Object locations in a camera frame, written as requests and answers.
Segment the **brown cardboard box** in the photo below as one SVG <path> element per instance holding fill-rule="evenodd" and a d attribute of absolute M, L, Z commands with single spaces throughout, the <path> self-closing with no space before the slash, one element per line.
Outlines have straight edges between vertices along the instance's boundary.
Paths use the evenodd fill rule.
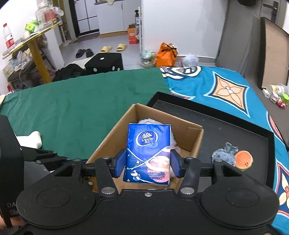
<path fill-rule="evenodd" d="M 181 157 L 196 157 L 203 127 L 179 117 L 133 104 L 105 137 L 88 162 L 124 156 L 117 164 L 114 182 L 123 189 L 174 189 L 182 180 L 173 172 L 173 150 Z"/>

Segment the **blue tissue pack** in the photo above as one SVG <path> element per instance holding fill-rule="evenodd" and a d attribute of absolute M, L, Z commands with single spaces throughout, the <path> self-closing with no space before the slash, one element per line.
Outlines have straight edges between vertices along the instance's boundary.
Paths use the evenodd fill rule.
<path fill-rule="evenodd" d="M 171 126 L 128 125 L 126 165 L 123 181 L 168 185 L 170 181 Z"/>

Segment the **blue denim rabbit plush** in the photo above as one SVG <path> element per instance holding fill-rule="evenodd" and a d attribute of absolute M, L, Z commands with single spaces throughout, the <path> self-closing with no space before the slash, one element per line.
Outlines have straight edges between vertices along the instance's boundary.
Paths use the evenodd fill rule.
<path fill-rule="evenodd" d="M 238 151 L 238 147 L 233 146 L 231 143 L 227 142 L 223 148 L 219 148 L 212 153 L 212 162 L 216 160 L 222 160 L 232 166 L 236 166 L 235 154 Z"/>

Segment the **orange burger plush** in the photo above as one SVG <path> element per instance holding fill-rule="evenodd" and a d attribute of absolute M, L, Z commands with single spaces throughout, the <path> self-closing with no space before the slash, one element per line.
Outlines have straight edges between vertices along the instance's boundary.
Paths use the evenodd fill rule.
<path fill-rule="evenodd" d="M 252 155 L 245 150 L 241 150 L 235 154 L 235 167 L 241 171 L 246 171 L 253 164 Z"/>

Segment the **black shallow tray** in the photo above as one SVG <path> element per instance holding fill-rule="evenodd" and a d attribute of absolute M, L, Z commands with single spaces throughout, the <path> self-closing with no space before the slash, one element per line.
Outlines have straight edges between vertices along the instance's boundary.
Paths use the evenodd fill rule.
<path fill-rule="evenodd" d="M 203 127 L 198 154 L 202 162 L 211 162 L 212 153 L 229 142 L 252 155 L 253 164 L 246 173 L 273 187 L 275 145 L 273 133 L 269 130 L 215 108 L 161 92 L 157 92 L 147 106 Z"/>

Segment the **white fluffy towel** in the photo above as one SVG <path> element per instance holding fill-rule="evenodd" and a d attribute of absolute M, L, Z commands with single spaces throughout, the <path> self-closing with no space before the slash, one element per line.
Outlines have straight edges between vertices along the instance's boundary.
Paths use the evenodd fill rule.
<path fill-rule="evenodd" d="M 32 132 L 28 136 L 16 136 L 20 146 L 40 149 L 42 147 L 41 134 L 38 131 Z"/>

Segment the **green blanket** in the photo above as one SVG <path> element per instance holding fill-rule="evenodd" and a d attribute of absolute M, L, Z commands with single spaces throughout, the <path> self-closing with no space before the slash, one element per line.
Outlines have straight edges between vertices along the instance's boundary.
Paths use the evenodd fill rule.
<path fill-rule="evenodd" d="M 43 149 L 87 159 L 132 104 L 159 91 L 169 93 L 158 68 L 100 73 L 11 93 L 1 114 L 16 135 L 38 131 Z"/>

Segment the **blue patterned blanket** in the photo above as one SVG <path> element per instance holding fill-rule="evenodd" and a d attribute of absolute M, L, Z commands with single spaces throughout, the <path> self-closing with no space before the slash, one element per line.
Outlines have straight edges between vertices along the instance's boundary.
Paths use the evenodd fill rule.
<path fill-rule="evenodd" d="M 253 88 L 239 73 L 223 68 L 161 67 L 160 71 L 172 95 L 232 114 L 274 134 L 273 190 L 279 208 L 273 227 L 288 234 L 288 145 Z"/>

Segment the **black dice stool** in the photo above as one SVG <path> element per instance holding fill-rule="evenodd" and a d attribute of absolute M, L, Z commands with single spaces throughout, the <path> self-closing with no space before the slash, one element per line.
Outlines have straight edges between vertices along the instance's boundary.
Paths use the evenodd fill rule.
<path fill-rule="evenodd" d="M 98 53 L 85 64 L 85 69 L 89 74 L 123 71 L 122 54 L 116 52 Z"/>

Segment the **black clothes pile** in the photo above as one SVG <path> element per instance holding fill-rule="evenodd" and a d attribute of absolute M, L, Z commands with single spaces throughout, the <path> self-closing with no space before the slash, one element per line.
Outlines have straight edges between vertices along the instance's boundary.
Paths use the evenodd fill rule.
<path fill-rule="evenodd" d="M 63 67 L 60 70 L 57 70 L 55 72 L 55 77 L 52 81 L 56 82 L 61 80 L 67 80 L 70 78 L 76 78 L 84 75 L 86 75 L 86 70 L 81 68 L 79 65 L 72 63 L 67 65 L 66 67 Z"/>

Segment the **white plastic bag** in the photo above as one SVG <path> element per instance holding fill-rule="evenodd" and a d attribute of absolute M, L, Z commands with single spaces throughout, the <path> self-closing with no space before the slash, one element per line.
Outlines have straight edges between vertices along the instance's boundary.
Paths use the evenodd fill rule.
<path fill-rule="evenodd" d="M 181 63 L 183 67 L 195 67 L 198 62 L 199 58 L 196 55 L 189 54 L 182 59 Z"/>

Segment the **orange gift bag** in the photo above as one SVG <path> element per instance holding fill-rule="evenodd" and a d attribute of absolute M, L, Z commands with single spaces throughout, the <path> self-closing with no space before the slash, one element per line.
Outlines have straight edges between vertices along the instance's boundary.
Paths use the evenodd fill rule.
<path fill-rule="evenodd" d="M 173 44 L 162 43 L 156 55 L 156 67 L 173 67 L 177 59 L 177 47 Z"/>

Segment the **clear bag with items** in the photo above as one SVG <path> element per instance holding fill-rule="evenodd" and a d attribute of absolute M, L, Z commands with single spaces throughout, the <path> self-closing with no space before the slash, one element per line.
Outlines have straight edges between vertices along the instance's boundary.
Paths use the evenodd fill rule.
<path fill-rule="evenodd" d="M 156 66 L 156 52 L 152 50 L 142 50 L 140 52 L 141 66 L 146 69 Z"/>

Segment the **grey bench cushion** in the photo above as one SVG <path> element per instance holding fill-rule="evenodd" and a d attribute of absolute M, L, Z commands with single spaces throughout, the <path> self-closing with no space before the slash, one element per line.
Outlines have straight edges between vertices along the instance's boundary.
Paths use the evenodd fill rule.
<path fill-rule="evenodd" d="M 281 99 L 281 97 L 278 96 L 275 92 L 273 92 L 270 98 L 266 98 L 262 93 L 262 89 L 260 89 L 257 85 L 261 31 L 260 18 L 261 17 L 258 16 L 255 16 L 253 18 L 245 78 L 267 109 L 270 115 L 269 124 L 276 132 L 277 137 L 279 137 L 281 141 L 284 142 L 285 146 L 288 146 L 288 105 L 285 109 L 279 108 L 276 102 L 278 99 Z"/>

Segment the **white small box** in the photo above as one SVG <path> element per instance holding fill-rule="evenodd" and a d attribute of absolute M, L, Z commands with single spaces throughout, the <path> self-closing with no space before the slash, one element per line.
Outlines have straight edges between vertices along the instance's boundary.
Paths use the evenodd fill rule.
<path fill-rule="evenodd" d="M 262 93 L 266 98 L 270 98 L 271 94 L 267 89 L 262 89 Z"/>

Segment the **right black slipper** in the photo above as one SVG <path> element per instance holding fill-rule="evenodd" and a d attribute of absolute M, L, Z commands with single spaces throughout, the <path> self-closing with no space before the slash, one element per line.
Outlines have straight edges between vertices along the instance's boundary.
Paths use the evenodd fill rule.
<path fill-rule="evenodd" d="M 86 57 L 87 58 L 90 58 L 93 55 L 94 55 L 94 53 L 93 53 L 93 51 L 90 48 L 86 49 Z"/>

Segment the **left yellow slipper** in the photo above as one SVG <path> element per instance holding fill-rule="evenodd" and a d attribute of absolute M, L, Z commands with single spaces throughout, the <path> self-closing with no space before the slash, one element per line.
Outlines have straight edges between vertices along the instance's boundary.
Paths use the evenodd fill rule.
<path fill-rule="evenodd" d="M 101 50 L 100 53 L 108 53 L 112 49 L 111 46 L 104 46 Z"/>

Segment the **yellow slipper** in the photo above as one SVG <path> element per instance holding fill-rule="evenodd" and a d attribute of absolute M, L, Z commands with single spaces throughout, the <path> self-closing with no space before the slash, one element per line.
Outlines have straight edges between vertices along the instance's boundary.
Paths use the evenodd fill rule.
<path fill-rule="evenodd" d="M 127 44 L 118 44 L 116 51 L 124 51 L 127 47 Z"/>
<path fill-rule="evenodd" d="M 112 49 L 111 46 L 104 46 L 101 50 L 100 53 L 108 53 Z"/>

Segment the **right yellow slipper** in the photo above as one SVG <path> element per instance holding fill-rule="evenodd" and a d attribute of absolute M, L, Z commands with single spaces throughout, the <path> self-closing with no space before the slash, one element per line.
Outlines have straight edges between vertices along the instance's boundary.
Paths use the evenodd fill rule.
<path fill-rule="evenodd" d="M 118 44 L 116 51 L 124 51 L 127 47 L 127 44 Z"/>

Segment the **red small toy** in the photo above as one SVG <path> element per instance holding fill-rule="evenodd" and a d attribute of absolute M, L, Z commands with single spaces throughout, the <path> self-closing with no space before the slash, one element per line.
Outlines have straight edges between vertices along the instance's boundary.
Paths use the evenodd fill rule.
<path fill-rule="evenodd" d="M 286 108 L 286 103 L 282 99 L 278 99 L 276 104 L 281 109 L 285 109 Z"/>

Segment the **orange cardboard box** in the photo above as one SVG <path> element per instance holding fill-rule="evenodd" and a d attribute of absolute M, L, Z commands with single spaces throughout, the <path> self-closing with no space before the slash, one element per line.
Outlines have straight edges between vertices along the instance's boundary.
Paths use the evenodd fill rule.
<path fill-rule="evenodd" d="M 130 24 L 127 28 L 127 33 L 128 33 L 128 41 L 129 44 L 137 44 L 138 39 L 137 39 L 137 32 L 136 32 L 136 24 Z"/>

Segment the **green small container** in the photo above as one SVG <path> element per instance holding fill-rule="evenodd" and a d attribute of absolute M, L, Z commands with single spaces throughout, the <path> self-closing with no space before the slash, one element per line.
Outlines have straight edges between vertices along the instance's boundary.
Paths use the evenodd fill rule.
<path fill-rule="evenodd" d="M 285 105 L 288 105 L 289 103 L 289 95 L 287 95 L 286 93 L 283 93 L 281 96 L 282 101 L 285 103 Z"/>

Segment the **white cup with print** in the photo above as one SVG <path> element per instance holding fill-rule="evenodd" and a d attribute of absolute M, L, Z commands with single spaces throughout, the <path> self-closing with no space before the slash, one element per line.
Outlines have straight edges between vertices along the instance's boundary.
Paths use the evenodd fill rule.
<path fill-rule="evenodd" d="M 269 85 L 267 90 L 270 94 L 275 92 L 280 97 L 282 96 L 283 93 L 289 95 L 289 87 L 283 84 Z"/>

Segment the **grey door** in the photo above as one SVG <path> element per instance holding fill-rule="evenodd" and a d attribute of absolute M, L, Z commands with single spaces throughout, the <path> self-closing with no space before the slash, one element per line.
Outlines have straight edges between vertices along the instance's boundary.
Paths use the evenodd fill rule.
<path fill-rule="evenodd" d="M 266 17 L 282 27 L 287 1 L 228 1 L 219 51 L 218 67 L 245 74 L 248 61 L 253 18 Z"/>

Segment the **black framed board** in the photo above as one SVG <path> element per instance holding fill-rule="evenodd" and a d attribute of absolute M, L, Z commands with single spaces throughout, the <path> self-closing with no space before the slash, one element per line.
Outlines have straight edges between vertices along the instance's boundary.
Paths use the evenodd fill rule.
<path fill-rule="evenodd" d="M 257 85 L 288 83 L 288 33 L 265 17 L 260 18 L 260 53 Z"/>

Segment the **white kitchen cabinet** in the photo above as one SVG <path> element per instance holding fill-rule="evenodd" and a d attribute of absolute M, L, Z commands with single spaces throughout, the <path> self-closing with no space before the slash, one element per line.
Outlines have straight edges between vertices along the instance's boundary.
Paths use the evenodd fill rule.
<path fill-rule="evenodd" d="M 135 10 L 141 1 L 114 1 L 112 5 L 101 3 L 96 5 L 100 35 L 127 31 L 130 24 L 135 23 Z"/>

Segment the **yellow leg table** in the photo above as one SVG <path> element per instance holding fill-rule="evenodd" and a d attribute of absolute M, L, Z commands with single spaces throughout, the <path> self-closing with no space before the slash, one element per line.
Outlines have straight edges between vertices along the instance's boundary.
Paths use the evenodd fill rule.
<path fill-rule="evenodd" d="M 46 83 L 50 83 L 52 82 L 52 79 L 50 78 L 50 75 L 48 73 L 48 70 L 44 64 L 42 55 L 39 51 L 38 48 L 38 44 L 37 44 L 37 38 L 39 38 L 40 36 L 44 35 L 45 33 L 47 33 L 48 31 L 50 31 L 51 29 L 54 29 L 55 27 L 61 25 L 62 22 L 58 22 L 56 24 L 54 24 L 53 26 L 50 27 L 46 27 L 44 29 L 42 29 L 41 31 L 38 31 L 36 33 L 34 33 L 32 36 L 30 36 L 29 38 L 25 39 L 23 42 L 17 44 L 13 50 L 9 51 L 6 55 L 3 56 L 3 59 L 8 58 L 10 55 L 12 55 L 15 51 L 20 50 L 22 47 L 24 47 L 25 45 L 28 45 L 30 52 L 32 54 L 32 59 L 40 73 L 40 75 L 42 76 L 43 82 Z"/>

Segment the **black grid sliding door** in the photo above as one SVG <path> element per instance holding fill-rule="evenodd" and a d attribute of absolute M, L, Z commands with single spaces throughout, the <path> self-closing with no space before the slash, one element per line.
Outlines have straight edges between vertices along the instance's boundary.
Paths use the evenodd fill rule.
<path fill-rule="evenodd" d="M 76 37 L 99 32 L 95 0 L 71 0 L 69 7 Z"/>

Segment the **red label water bottle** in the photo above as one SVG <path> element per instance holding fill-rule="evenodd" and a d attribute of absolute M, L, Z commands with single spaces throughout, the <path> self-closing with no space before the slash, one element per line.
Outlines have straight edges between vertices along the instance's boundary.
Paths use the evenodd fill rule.
<path fill-rule="evenodd" d="M 3 25 L 3 34 L 4 34 L 4 41 L 8 50 L 12 49 L 15 46 L 14 39 L 11 33 L 10 28 L 8 27 L 7 23 Z"/>

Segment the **clear glass jar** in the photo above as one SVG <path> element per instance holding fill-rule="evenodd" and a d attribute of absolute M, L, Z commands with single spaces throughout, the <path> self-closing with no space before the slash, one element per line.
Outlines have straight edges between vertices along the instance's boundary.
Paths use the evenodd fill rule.
<path fill-rule="evenodd" d="M 41 1 L 38 4 L 38 9 L 35 12 L 38 28 L 40 30 L 51 27 L 56 21 L 56 15 L 52 7 L 47 1 Z"/>

